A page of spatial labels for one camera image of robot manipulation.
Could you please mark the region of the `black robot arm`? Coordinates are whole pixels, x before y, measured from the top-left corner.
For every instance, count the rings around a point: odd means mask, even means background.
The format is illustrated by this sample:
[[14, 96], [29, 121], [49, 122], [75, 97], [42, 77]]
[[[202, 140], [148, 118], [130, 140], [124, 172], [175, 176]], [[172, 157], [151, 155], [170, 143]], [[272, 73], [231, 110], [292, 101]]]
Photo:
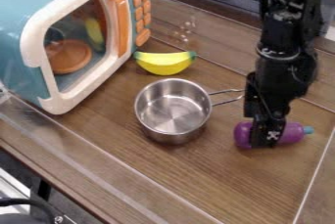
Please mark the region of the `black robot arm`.
[[242, 149], [298, 142], [312, 129], [286, 120], [290, 102], [306, 94], [317, 73], [313, 40], [323, 25], [321, 0], [257, 0], [258, 58], [246, 76], [243, 116], [234, 128]]

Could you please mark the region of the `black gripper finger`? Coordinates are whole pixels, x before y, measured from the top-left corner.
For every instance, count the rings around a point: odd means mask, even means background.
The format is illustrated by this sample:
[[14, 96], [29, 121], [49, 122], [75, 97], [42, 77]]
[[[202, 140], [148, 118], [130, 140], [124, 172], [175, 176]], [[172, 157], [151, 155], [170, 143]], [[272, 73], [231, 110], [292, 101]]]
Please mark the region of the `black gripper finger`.
[[285, 129], [286, 120], [257, 114], [250, 124], [250, 146], [272, 148], [276, 146]]
[[246, 85], [243, 99], [243, 116], [258, 118], [262, 116], [261, 100], [253, 84]]

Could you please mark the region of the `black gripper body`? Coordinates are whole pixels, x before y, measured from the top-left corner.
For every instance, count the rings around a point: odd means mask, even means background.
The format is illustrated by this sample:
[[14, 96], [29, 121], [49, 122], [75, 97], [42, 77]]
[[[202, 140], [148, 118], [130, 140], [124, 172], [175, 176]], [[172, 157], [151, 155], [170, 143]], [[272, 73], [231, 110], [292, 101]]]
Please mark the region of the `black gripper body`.
[[246, 76], [246, 85], [253, 84], [261, 100], [262, 114], [284, 118], [293, 100], [293, 81], [286, 74], [270, 74], [252, 71]]

